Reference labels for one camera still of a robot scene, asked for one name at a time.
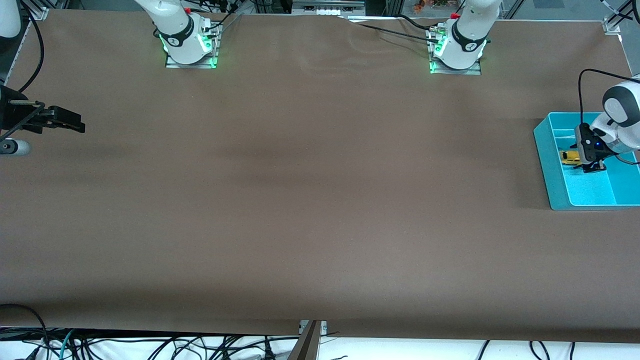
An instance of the brown table surface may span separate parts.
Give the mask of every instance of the brown table surface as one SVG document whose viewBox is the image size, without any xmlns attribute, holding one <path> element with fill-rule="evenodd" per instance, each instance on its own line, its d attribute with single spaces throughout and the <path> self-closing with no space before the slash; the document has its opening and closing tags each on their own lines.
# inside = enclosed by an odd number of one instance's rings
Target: brown table surface
<svg viewBox="0 0 640 360">
<path fill-rule="evenodd" d="M 86 134 L 0 159 L 1 302 L 55 327 L 640 339 L 640 211 L 552 211 L 532 135 L 578 110 L 581 69 L 628 75 L 598 22 L 498 22 L 482 76 L 337 17 L 244 16 L 215 70 L 165 69 L 145 13 L 40 26 L 26 94 Z M 9 85 L 37 59 L 30 31 Z M 587 75 L 586 109 L 616 82 Z"/>
</svg>

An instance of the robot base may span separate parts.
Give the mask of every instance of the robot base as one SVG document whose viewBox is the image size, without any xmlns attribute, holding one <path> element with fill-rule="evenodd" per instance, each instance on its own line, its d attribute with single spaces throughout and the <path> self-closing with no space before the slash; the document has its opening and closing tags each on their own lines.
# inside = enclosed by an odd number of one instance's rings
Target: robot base
<svg viewBox="0 0 640 360">
<path fill-rule="evenodd" d="M 431 29 L 426 31 L 427 38 L 434 38 L 438 41 L 442 41 L 442 37 L 445 33 L 445 24 L 439 23 L 437 26 L 432 26 Z M 435 49 L 441 46 L 440 43 L 434 44 L 432 42 L 427 43 L 427 50 L 429 52 L 429 72 L 432 74 L 454 74 L 454 75 L 481 75 L 480 61 L 476 62 L 468 69 L 452 69 L 446 66 L 442 60 L 437 58 L 433 53 Z"/>
<path fill-rule="evenodd" d="M 202 59 L 192 64 L 181 64 L 166 55 L 164 66 L 170 69 L 215 69 L 218 67 L 218 55 L 220 54 L 220 38 L 222 37 L 222 25 L 205 34 L 210 39 L 204 40 L 205 46 L 211 46 L 212 51 Z"/>
</svg>

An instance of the blue plastic bin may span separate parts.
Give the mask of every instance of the blue plastic bin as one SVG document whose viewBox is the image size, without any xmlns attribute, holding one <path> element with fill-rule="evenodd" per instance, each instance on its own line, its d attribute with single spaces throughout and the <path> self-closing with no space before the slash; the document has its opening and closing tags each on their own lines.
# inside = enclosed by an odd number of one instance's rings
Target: blue plastic bin
<svg viewBox="0 0 640 360">
<path fill-rule="evenodd" d="M 584 113 L 589 124 L 600 113 Z M 640 206 L 640 168 L 611 157 L 606 171 L 583 173 L 563 165 L 559 151 L 575 144 L 580 113 L 549 113 L 533 131 L 553 210 L 621 210 Z M 636 162 L 634 154 L 623 158 Z"/>
</svg>

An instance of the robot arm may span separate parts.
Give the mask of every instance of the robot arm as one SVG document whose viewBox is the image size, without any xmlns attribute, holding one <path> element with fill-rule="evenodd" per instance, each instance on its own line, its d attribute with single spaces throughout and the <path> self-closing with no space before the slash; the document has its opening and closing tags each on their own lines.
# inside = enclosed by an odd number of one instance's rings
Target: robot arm
<svg viewBox="0 0 640 360">
<path fill-rule="evenodd" d="M 16 37 L 20 33 L 20 27 L 18 1 L 0 0 L 0 37 Z"/>
<path fill-rule="evenodd" d="M 467 0 L 459 19 L 445 22 L 446 39 L 434 55 L 452 69 L 468 69 L 482 56 L 502 0 Z"/>
<path fill-rule="evenodd" d="M 640 83 L 624 81 L 602 97 L 604 111 L 591 123 L 575 129 L 583 168 L 604 170 L 597 163 L 640 150 Z"/>
<path fill-rule="evenodd" d="M 135 1 L 149 14 L 165 51 L 176 62 L 192 64 L 212 51 L 206 31 L 211 21 L 197 13 L 185 12 L 180 0 Z"/>
</svg>

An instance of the teal cable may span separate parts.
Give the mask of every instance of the teal cable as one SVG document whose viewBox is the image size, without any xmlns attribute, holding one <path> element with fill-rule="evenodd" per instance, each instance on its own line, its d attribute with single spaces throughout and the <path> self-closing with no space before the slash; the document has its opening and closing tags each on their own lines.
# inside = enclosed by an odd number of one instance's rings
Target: teal cable
<svg viewBox="0 0 640 360">
<path fill-rule="evenodd" d="M 67 347 L 67 342 L 69 341 L 69 338 L 71 337 L 71 333 L 73 331 L 74 329 L 69 330 L 69 332 L 65 336 L 65 339 L 62 341 L 62 346 L 60 347 L 60 357 L 58 358 L 59 360 L 62 360 L 65 358 L 65 348 Z"/>
</svg>

